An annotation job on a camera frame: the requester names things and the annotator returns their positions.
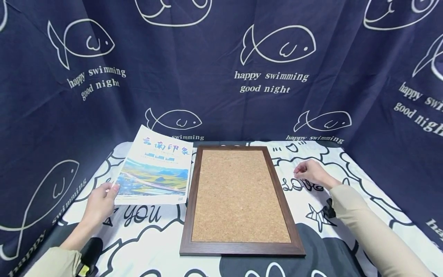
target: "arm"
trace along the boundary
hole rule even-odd
[[[80,264],[80,250],[93,235],[82,222],[60,247],[50,248],[26,273],[25,277],[74,277]]]
[[[382,276],[434,276],[355,189],[342,185],[313,160],[299,164],[294,173],[296,178],[308,179],[330,192],[337,218],[350,229]]]
[[[60,247],[50,248],[26,273],[25,277],[75,277],[80,264],[80,250],[112,215],[118,185],[104,183],[94,189],[86,205],[85,214]]]

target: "person's left hand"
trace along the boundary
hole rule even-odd
[[[114,212],[114,199],[120,186],[111,183],[103,183],[92,190],[88,197],[85,213],[81,223],[91,226],[94,230],[99,228]]]

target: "navy blue curtain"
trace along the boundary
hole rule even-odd
[[[440,0],[0,4],[0,274],[140,125],[330,140],[443,249]]]

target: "bedsheet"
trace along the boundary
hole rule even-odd
[[[421,258],[443,277],[443,253],[337,144],[315,141],[202,142],[218,145],[266,146],[297,224],[306,257],[181,257],[186,205],[116,206],[96,237],[85,247],[84,258],[96,264],[98,276],[124,277],[377,277],[378,272],[349,230],[322,213],[329,195],[321,186],[293,178],[295,166],[307,159],[320,162],[343,184],[354,187],[371,209]],[[63,215],[33,259],[58,246],[83,215],[89,193],[114,181],[130,142],[119,144]],[[193,161],[197,148],[193,149]],[[260,228],[266,222],[257,222]]]

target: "brochure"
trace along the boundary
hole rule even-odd
[[[187,199],[192,142],[141,126],[116,180],[116,205],[181,204]]]

